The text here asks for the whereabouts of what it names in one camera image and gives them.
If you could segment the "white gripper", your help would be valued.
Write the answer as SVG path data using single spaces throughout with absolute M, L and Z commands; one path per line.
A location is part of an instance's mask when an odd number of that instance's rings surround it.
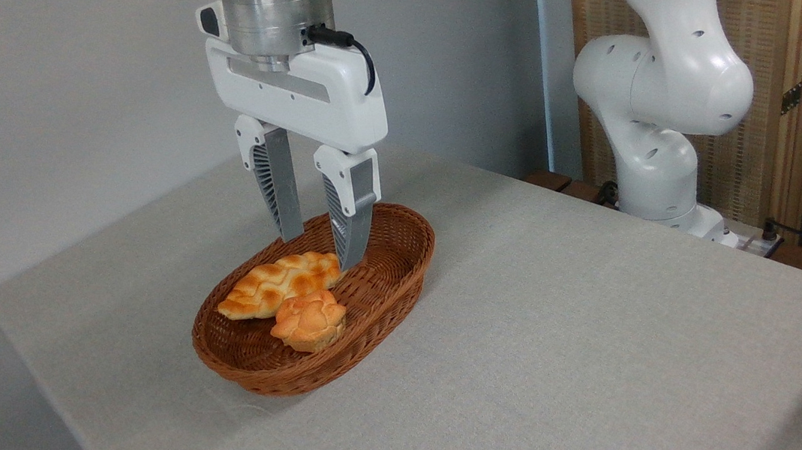
M 217 94 L 241 113 L 235 129 L 243 166 L 254 174 L 282 241 L 289 242 L 303 230 L 287 130 L 324 144 L 314 162 L 328 197 L 336 255 L 347 272 L 362 261 L 372 205 L 381 198 L 377 154 L 370 149 L 388 131 L 380 84 L 366 91 L 368 64 L 358 49 L 325 44 L 291 56 L 289 70 L 260 71 L 217 37 L 220 6 L 216 1 L 197 10 L 197 25 L 206 33 Z

